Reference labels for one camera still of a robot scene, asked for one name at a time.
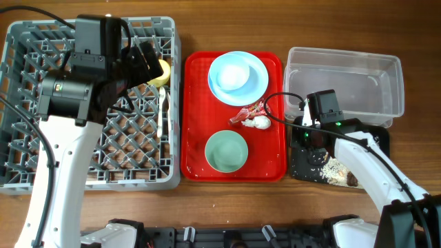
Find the white plastic spoon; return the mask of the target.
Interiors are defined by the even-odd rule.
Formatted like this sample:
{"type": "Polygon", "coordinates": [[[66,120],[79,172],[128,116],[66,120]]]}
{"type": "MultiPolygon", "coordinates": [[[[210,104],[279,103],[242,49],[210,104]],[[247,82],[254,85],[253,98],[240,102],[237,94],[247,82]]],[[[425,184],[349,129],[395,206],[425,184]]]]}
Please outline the white plastic spoon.
{"type": "Polygon", "coordinates": [[[158,129],[157,137],[161,138],[163,135],[163,103],[166,98],[166,90],[163,86],[159,88],[159,108],[158,108],[158,129]]]}

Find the white plastic fork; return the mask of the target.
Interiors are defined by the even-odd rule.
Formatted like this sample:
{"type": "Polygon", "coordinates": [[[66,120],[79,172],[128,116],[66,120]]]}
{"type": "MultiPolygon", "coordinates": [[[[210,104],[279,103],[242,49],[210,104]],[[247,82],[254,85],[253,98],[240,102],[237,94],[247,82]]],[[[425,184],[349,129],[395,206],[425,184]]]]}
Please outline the white plastic fork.
{"type": "Polygon", "coordinates": [[[168,144],[169,144],[169,152],[170,152],[170,156],[172,154],[172,115],[171,115],[171,110],[172,110],[172,103],[171,103],[171,96],[170,93],[167,92],[166,93],[166,99],[167,99],[167,104],[168,104],[168,108],[167,108],[167,137],[168,137],[168,144]]]}

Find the red snack wrapper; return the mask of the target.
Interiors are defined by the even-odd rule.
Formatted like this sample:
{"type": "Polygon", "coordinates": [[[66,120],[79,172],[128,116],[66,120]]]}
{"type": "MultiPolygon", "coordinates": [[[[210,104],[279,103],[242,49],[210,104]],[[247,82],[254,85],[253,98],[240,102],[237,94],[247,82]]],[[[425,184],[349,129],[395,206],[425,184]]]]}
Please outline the red snack wrapper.
{"type": "Polygon", "coordinates": [[[242,121],[245,121],[246,119],[253,119],[255,116],[262,115],[267,116],[267,113],[265,111],[264,100],[261,99],[255,103],[252,103],[251,105],[243,107],[239,113],[237,113],[237,115],[228,120],[228,123],[230,125],[242,125],[242,121]]]}

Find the white tissue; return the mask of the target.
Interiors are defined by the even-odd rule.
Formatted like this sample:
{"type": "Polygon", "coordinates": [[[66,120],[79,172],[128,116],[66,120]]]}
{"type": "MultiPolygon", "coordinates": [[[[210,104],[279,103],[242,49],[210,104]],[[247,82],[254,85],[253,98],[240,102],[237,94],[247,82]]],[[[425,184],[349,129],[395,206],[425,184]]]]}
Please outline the white tissue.
{"type": "Polygon", "coordinates": [[[265,115],[255,116],[253,119],[246,119],[241,122],[245,127],[253,127],[260,130],[266,130],[271,126],[271,121],[265,115]]]}

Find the light blue plate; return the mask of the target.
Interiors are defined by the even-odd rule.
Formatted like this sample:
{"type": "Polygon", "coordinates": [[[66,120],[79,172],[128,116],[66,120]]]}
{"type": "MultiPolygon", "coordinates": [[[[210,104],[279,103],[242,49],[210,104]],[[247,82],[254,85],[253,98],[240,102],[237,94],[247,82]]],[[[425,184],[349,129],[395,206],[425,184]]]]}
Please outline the light blue plate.
{"type": "Polygon", "coordinates": [[[208,73],[208,86],[212,94],[221,102],[231,106],[245,106],[256,102],[266,92],[269,85],[269,73],[263,62],[253,54],[242,51],[227,52],[237,54],[249,64],[249,79],[237,90],[222,91],[213,84],[208,73]]]}

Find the light blue bowl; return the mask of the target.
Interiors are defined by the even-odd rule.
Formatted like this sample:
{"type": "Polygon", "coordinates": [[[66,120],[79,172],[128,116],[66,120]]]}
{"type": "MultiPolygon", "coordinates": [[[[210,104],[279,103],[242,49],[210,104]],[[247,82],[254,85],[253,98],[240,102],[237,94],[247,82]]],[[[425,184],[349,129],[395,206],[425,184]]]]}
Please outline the light blue bowl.
{"type": "Polygon", "coordinates": [[[225,92],[244,86],[249,75],[249,64],[243,57],[232,53],[220,55],[214,59],[209,68],[209,77],[213,84],[225,92]]]}

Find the green bowl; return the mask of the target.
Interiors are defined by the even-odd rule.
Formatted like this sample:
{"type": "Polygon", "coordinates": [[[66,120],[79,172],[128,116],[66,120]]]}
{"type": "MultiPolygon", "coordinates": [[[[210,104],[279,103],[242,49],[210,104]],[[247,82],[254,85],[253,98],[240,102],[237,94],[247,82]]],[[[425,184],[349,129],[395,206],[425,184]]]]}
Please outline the green bowl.
{"type": "Polygon", "coordinates": [[[247,161],[248,153],[245,139],[231,130],[214,133],[205,145],[205,158],[209,166],[224,174],[241,169],[247,161]]]}

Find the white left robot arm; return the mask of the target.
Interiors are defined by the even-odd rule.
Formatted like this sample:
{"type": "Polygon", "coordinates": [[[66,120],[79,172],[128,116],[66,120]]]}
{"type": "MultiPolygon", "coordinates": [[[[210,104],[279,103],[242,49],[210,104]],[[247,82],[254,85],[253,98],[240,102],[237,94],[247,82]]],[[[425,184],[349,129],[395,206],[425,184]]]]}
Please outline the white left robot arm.
{"type": "Polygon", "coordinates": [[[80,247],[88,167],[108,110],[163,70],[152,45],[131,44],[126,21],[81,14],[74,49],[41,83],[37,172],[18,247],[80,247]]]}

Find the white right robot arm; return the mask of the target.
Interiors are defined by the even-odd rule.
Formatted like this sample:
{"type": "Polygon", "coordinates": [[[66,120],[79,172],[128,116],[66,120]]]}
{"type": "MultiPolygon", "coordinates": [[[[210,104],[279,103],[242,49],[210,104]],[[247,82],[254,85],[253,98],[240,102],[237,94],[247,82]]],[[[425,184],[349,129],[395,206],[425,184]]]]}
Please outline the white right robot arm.
{"type": "Polygon", "coordinates": [[[377,225],[346,215],[325,221],[330,247],[439,247],[440,197],[405,176],[383,152],[386,129],[346,119],[334,90],[300,100],[294,121],[291,175],[298,180],[342,183],[355,180],[380,212],[377,225]]]}

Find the black waste tray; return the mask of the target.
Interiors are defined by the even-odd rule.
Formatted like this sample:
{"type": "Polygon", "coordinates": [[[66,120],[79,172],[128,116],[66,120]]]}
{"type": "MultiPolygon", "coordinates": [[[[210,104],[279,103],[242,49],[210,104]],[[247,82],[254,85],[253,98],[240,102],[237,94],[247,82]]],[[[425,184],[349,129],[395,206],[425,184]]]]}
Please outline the black waste tray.
{"type": "MultiPolygon", "coordinates": [[[[370,133],[373,136],[375,143],[385,153],[386,156],[390,156],[390,137],[386,128],[375,125],[365,124],[365,130],[361,132],[370,133]]],[[[291,162],[290,162],[290,174],[292,178],[297,180],[305,180],[312,182],[306,176],[311,176],[311,172],[307,172],[307,153],[308,150],[294,147],[290,142],[291,148],[291,162]]]]}

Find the grey dishwasher rack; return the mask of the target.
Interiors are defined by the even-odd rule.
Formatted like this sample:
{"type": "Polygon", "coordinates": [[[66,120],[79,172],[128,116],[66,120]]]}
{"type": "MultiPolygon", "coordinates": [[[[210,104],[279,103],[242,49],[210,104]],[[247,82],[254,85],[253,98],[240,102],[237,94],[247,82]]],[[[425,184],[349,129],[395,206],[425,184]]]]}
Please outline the grey dishwasher rack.
{"type": "MultiPolygon", "coordinates": [[[[134,111],[109,110],[92,155],[86,189],[140,191],[175,188],[180,181],[179,96],[181,41],[170,17],[129,17],[131,44],[148,41],[171,67],[165,86],[172,110],[172,154],[167,137],[167,100],[163,103],[163,135],[157,137],[159,91],[142,84],[129,91],[134,111]]],[[[58,68],[74,47],[74,31],[55,20],[16,21],[6,32],[1,55],[1,192],[29,194],[37,170],[39,140],[26,119],[39,120],[38,89],[44,76],[58,68]]]]}

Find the clear plastic bin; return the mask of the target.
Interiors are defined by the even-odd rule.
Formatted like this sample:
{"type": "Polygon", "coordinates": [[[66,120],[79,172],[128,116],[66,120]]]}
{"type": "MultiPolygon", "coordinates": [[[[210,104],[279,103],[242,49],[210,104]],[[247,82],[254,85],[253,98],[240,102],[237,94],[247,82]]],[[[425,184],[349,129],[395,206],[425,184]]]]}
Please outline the clear plastic bin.
{"type": "Polygon", "coordinates": [[[283,91],[305,98],[334,90],[345,118],[390,127],[404,114],[404,79],[398,57],[368,52],[293,47],[283,91]]]}

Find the rice and food scraps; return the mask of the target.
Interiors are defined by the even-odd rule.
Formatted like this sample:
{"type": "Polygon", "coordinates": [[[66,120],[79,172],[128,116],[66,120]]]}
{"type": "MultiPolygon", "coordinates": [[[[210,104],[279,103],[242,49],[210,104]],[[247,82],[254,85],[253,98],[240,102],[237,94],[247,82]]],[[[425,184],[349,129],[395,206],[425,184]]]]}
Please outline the rice and food scraps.
{"type": "Polygon", "coordinates": [[[306,178],[315,183],[356,189],[363,188],[351,171],[336,158],[330,156],[325,148],[308,151],[307,172],[311,172],[311,176],[306,176],[306,178]]]}

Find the red serving tray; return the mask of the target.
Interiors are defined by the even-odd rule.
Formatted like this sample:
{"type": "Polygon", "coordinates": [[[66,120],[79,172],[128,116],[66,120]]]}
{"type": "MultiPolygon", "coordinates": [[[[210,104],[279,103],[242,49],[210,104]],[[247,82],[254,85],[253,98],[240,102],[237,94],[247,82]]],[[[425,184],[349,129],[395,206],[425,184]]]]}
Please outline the red serving tray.
{"type": "Polygon", "coordinates": [[[280,180],[287,171],[285,126],[273,121],[266,130],[230,125],[239,107],[219,101],[208,86],[208,72],[220,52],[195,52],[185,62],[183,118],[181,124],[181,171],[194,181],[220,183],[268,183],[280,180]],[[236,172],[221,173],[205,158],[208,139],[222,130],[240,134],[248,146],[246,163],[236,172]]]}

